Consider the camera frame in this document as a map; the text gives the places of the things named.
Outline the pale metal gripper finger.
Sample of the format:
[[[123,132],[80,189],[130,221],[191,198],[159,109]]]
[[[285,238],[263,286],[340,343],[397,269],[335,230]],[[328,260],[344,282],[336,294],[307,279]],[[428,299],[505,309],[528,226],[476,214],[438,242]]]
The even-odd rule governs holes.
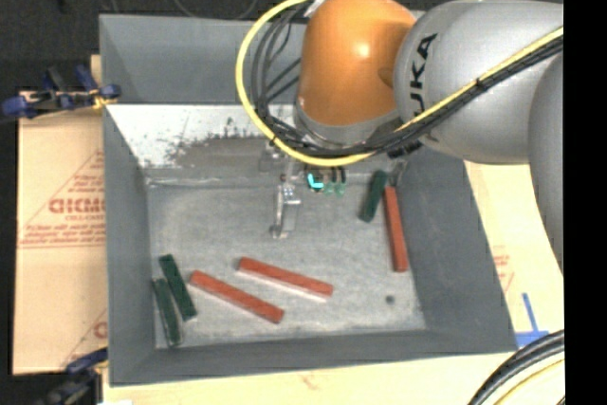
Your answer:
[[[299,209],[302,200],[293,186],[285,188],[285,232],[291,233],[296,229]]]
[[[279,185],[276,189],[274,197],[274,221],[270,227],[270,235],[274,239],[281,239],[286,237],[286,207],[287,207],[287,195],[286,188],[283,185]]]

